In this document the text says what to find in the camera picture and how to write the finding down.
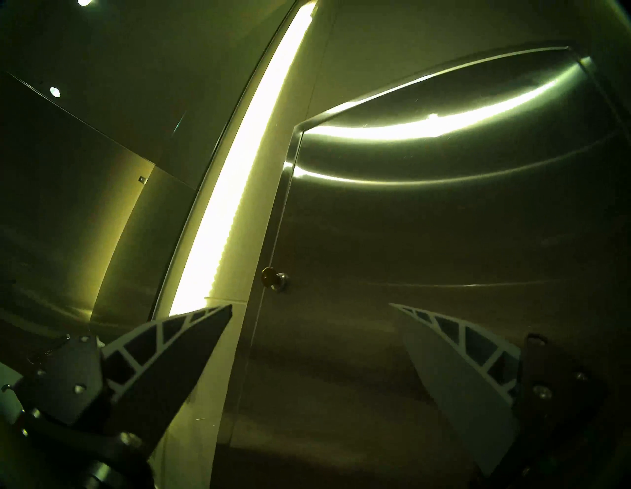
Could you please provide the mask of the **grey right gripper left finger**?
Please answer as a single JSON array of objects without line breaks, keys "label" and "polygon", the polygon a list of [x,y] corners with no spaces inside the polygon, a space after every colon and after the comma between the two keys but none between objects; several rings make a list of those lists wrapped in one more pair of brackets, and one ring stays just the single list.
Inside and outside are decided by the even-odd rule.
[{"label": "grey right gripper left finger", "polygon": [[126,434],[150,454],[196,387],[232,318],[232,305],[141,324],[99,346],[71,337],[14,385],[32,427],[76,446]]}]

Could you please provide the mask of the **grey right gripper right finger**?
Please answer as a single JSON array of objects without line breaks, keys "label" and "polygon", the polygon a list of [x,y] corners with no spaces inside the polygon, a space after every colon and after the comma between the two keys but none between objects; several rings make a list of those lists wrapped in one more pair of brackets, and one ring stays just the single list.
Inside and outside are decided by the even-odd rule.
[{"label": "grey right gripper right finger", "polygon": [[415,371],[486,478],[546,477],[600,410],[606,384],[546,336],[389,303]]}]

